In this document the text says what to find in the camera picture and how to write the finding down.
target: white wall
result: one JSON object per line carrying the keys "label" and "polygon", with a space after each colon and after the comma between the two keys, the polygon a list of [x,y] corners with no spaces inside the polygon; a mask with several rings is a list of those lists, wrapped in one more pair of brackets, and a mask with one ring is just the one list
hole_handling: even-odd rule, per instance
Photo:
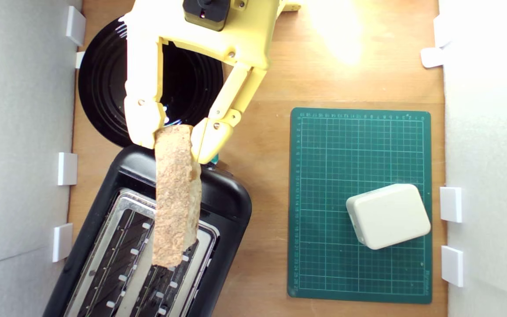
{"label": "white wall", "polygon": [[447,185],[463,188],[464,287],[449,286],[449,316],[507,316],[507,1],[440,0],[454,20],[445,49]]}
{"label": "white wall", "polygon": [[36,316],[63,263],[52,227],[66,222],[58,153],[72,148],[76,45],[67,7],[81,0],[0,0],[0,316]]}

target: green cutting mat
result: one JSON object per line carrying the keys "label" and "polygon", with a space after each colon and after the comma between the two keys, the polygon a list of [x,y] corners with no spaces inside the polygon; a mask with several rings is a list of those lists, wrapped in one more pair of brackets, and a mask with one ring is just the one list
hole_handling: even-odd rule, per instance
{"label": "green cutting mat", "polygon": [[431,221],[429,113],[295,108],[290,119],[289,295],[431,303],[431,233],[373,251],[345,206],[412,183]]}

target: white plastic block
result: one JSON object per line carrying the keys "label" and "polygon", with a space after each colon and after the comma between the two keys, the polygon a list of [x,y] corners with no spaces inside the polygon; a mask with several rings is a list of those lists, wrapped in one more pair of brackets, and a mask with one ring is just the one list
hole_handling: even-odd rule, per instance
{"label": "white plastic block", "polygon": [[54,243],[52,247],[52,262],[58,262],[67,257],[72,251],[73,224],[66,223],[54,227]]}
{"label": "white plastic block", "polygon": [[350,197],[346,207],[357,238],[373,250],[431,230],[420,192],[412,184],[393,184]]}
{"label": "white plastic block", "polygon": [[83,60],[84,55],[85,55],[85,51],[76,53],[76,69],[77,70],[81,67],[81,61]]}
{"label": "white plastic block", "polygon": [[457,287],[463,287],[463,251],[441,246],[441,277]]}
{"label": "white plastic block", "polygon": [[442,66],[444,63],[443,50],[441,48],[422,48],[420,56],[422,65],[425,68]]}
{"label": "white plastic block", "polygon": [[440,187],[439,201],[441,205],[441,219],[458,223],[463,222],[461,188]]}
{"label": "white plastic block", "polygon": [[74,6],[68,8],[68,24],[66,25],[66,36],[77,46],[83,46],[85,38],[85,17],[77,11]]}
{"label": "white plastic block", "polygon": [[60,152],[58,155],[58,185],[77,184],[77,154]]}
{"label": "white plastic block", "polygon": [[453,22],[443,14],[436,16],[433,19],[433,33],[435,46],[442,48],[453,39]]}

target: slice of bread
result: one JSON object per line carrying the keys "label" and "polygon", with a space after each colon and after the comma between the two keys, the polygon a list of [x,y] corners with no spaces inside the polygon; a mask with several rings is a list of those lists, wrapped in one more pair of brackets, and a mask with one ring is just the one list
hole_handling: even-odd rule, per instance
{"label": "slice of bread", "polygon": [[192,130],[189,125],[173,125],[156,133],[153,265],[179,265],[183,251],[197,239],[201,165],[191,155]]}

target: wooden table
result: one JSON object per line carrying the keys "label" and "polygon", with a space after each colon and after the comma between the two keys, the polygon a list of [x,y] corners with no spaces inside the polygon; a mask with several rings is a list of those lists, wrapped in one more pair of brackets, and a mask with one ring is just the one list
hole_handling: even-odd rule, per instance
{"label": "wooden table", "polygon": [[[132,0],[84,0],[87,45]],[[446,317],[436,188],[445,182],[444,96],[440,69],[425,70],[420,49],[433,45],[436,0],[307,0],[280,16],[273,66],[220,153],[251,195],[253,213],[214,316]],[[288,143],[293,107],[431,112],[433,145],[433,302],[430,305],[292,299],[286,293]],[[120,150],[88,122],[76,96],[73,152],[79,154],[69,221],[77,236],[97,189]]]}

